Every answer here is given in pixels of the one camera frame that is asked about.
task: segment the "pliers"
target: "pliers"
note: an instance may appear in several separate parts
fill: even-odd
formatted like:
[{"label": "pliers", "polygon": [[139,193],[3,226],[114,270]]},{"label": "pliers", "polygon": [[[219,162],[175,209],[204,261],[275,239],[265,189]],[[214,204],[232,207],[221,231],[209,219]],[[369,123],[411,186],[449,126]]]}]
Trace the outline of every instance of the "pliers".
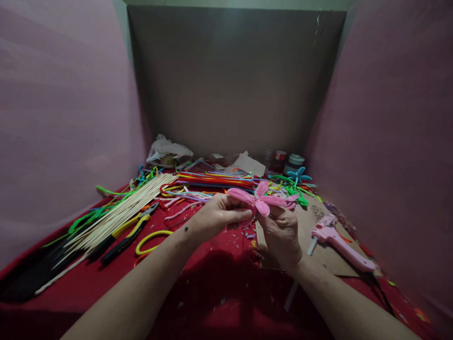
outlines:
[{"label": "pliers", "polygon": [[135,222],[137,224],[131,230],[129,235],[125,237],[117,246],[110,250],[103,258],[101,258],[101,263],[108,265],[111,263],[118,255],[125,251],[138,237],[138,235],[143,230],[146,222],[149,221],[151,215],[157,210],[159,203],[153,204],[151,207],[146,209],[144,212],[140,212],[133,219],[122,224],[120,227],[116,228],[111,235],[109,235],[105,240],[103,240],[96,249],[89,256],[90,261],[97,260],[107,249],[110,247],[117,239],[120,237],[126,230],[128,230]]}]

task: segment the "black handle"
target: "black handle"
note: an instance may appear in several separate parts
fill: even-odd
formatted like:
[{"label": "black handle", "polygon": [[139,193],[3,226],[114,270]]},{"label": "black handle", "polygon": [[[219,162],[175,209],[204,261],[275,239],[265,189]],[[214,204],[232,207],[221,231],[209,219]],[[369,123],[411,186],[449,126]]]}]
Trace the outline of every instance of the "black handle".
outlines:
[{"label": "black handle", "polygon": [[110,250],[103,258],[101,258],[101,263],[103,265],[109,265],[118,255],[124,252],[141,233],[146,222],[148,222],[148,220],[143,220],[131,236],[122,240],[115,248]]},{"label": "black handle", "polygon": [[116,238],[114,238],[113,235],[107,237],[105,240],[99,243],[96,249],[90,254],[90,256],[88,256],[88,261],[96,261],[115,241]]}]

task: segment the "pink pipe cleaner flower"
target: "pink pipe cleaner flower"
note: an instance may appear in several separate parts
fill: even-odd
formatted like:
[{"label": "pink pipe cleaner flower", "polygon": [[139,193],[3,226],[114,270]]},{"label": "pink pipe cleaner flower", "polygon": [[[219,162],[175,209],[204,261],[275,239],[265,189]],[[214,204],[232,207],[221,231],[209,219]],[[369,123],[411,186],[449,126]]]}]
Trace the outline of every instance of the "pink pipe cleaner flower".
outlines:
[{"label": "pink pipe cleaner flower", "polygon": [[252,217],[247,220],[239,223],[240,227],[248,227],[250,223],[253,222],[253,218],[256,215],[256,211],[258,210],[261,215],[269,216],[270,208],[269,204],[277,205],[277,206],[286,206],[286,201],[283,198],[276,197],[276,196],[264,196],[264,194],[268,191],[269,185],[266,181],[261,181],[260,185],[255,190],[255,195],[252,196],[245,192],[242,189],[231,188],[228,189],[228,194],[237,198],[242,202],[246,202],[249,205],[250,210],[252,211]]},{"label": "pink pipe cleaner flower", "polygon": [[296,206],[295,200],[299,198],[299,195],[291,195],[286,198],[286,208],[291,210]]}]

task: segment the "hand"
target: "hand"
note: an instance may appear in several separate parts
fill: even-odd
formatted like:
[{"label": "hand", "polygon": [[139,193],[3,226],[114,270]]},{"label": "hand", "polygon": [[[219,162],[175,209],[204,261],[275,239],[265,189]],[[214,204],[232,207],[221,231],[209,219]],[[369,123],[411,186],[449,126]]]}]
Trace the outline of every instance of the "hand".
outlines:
[{"label": "hand", "polygon": [[296,214],[286,208],[270,205],[270,215],[256,214],[264,230],[264,238],[272,255],[289,272],[302,259],[297,237]]},{"label": "hand", "polygon": [[215,194],[186,226],[194,229],[201,244],[220,234],[225,227],[236,229],[238,222],[251,218],[252,211],[246,207],[247,203],[232,196]]}]

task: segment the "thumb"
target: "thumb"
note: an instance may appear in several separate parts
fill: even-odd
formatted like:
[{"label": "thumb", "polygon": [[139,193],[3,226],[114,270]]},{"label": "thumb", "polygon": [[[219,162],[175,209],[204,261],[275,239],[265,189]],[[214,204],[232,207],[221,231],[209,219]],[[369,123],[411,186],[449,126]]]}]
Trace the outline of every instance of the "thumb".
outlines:
[{"label": "thumb", "polygon": [[252,211],[250,209],[234,209],[224,211],[224,218],[226,224],[237,223],[246,221],[252,217]]}]

